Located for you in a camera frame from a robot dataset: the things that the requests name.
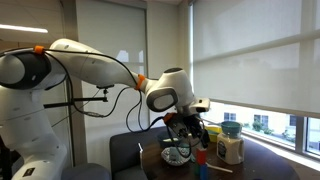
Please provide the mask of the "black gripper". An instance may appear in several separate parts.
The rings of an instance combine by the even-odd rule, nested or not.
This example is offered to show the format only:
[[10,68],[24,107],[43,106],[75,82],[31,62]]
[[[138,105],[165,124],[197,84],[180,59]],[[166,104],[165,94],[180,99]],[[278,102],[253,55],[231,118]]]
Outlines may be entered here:
[[201,128],[200,118],[197,115],[184,116],[180,113],[167,113],[165,124],[180,138],[187,138],[192,147],[200,142],[203,148],[208,147],[210,142],[209,134],[206,129]]

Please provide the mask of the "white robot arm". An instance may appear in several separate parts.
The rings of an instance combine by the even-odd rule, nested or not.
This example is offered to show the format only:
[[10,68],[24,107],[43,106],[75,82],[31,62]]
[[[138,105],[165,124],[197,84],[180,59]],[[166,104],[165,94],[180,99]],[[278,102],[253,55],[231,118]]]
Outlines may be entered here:
[[199,114],[209,110],[210,100],[194,95],[183,69],[170,68],[149,79],[87,45],[58,39],[48,48],[0,55],[1,138],[24,160],[11,180],[62,180],[67,148],[52,129],[41,96],[72,76],[99,88],[123,84],[144,93],[147,107],[162,112],[161,119],[176,135],[193,135],[207,145]]

